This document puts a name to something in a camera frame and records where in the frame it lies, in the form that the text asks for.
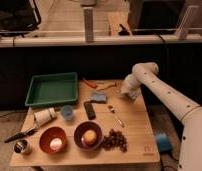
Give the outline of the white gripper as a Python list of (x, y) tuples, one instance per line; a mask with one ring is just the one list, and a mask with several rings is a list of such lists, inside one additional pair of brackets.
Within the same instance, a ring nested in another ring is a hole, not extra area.
[(135, 100), (138, 96), (139, 88), (140, 88), (140, 82), (133, 74), (129, 74), (125, 77), (121, 85), (120, 95)]

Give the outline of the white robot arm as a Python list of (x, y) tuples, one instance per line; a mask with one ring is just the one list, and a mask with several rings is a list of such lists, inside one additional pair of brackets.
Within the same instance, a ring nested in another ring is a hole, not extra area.
[(202, 106), (157, 77), (154, 62), (132, 67), (120, 88), (120, 95), (135, 100), (145, 85), (183, 124), (178, 171), (202, 171)]

